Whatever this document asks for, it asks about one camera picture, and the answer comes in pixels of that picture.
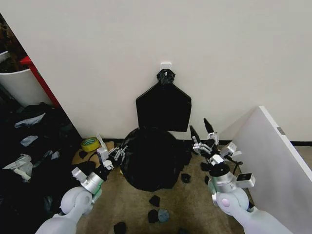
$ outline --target red object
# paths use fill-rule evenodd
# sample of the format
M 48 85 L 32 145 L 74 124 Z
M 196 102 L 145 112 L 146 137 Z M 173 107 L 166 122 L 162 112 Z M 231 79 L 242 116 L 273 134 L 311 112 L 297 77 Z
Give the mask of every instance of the red object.
M 20 63 L 22 65 L 28 65 L 30 70 L 32 71 L 32 73 L 34 74 L 34 76 L 36 77 L 37 81 L 39 82 L 39 84 L 42 86 L 43 90 L 45 91 L 45 93 L 48 95 L 48 97 L 50 98 L 50 100 L 52 101 L 54 107 L 59 108 L 60 104 L 59 101 L 57 100 L 57 98 L 54 96 L 54 94 L 52 93 L 51 89 L 49 88 L 49 86 L 47 85 L 47 83 L 44 81 L 44 79 L 42 78 L 42 76 L 39 74 L 37 68 L 34 66 L 33 62 L 30 60 L 29 56 L 26 56 L 25 58 L 23 58 Z

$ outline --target baseboard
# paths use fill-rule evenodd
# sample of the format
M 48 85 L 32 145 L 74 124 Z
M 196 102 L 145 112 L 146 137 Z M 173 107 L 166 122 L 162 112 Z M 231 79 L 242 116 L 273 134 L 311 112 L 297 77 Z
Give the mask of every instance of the baseboard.
M 312 141 L 291 141 L 293 146 L 312 146 Z
M 105 138 L 104 139 L 106 142 L 107 141 L 113 141 L 114 143 L 119 143 L 121 144 L 124 139 L 122 138 Z M 184 142 L 185 144 L 193 144 L 192 140 L 178 140 L 181 142 Z M 231 141 L 230 140 L 220 140 L 219 144 L 220 145 L 226 145 L 229 144 Z M 291 141 L 291 144 L 293 146 L 312 146 L 312 141 Z

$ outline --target blue object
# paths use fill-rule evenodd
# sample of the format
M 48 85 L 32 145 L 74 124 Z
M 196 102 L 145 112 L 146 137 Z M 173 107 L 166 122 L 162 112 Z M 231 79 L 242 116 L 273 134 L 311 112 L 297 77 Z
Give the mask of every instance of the blue object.
M 159 209 L 158 219 L 161 223 L 167 222 L 169 220 L 169 212 L 165 209 Z

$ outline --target yellow tape roll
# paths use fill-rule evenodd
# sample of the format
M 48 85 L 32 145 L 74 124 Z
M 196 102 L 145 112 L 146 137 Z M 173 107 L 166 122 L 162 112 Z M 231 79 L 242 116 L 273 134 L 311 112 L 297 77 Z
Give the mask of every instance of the yellow tape roll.
M 99 141 L 96 137 L 87 138 L 81 143 L 81 148 L 85 152 L 96 150 L 98 147 Z

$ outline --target beige carpet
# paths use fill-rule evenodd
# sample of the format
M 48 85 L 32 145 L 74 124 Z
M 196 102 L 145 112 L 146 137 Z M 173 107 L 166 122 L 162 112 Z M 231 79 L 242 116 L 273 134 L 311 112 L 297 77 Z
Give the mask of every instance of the beige carpet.
M 310 164 L 312 147 L 297 149 Z M 113 234 L 113 226 L 121 221 L 126 223 L 128 234 L 176 234 L 180 227 L 192 234 L 243 234 L 234 218 L 213 205 L 204 183 L 206 172 L 200 169 L 202 161 L 203 157 L 193 156 L 184 168 L 183 172 L 192 176 L 189 184 L 182 183 L 179 178 L 172 189 L 154 193 L 135 189 L 119 169 L 113 170 L 103 183 L 103 194 L 93 210 L 79 221 L 77 234 Z M 149 203 L 153 195 L 160 197 L 160 208 L 169 211 L 167 223 L 148 222 L 148 212 L 157 209 Z

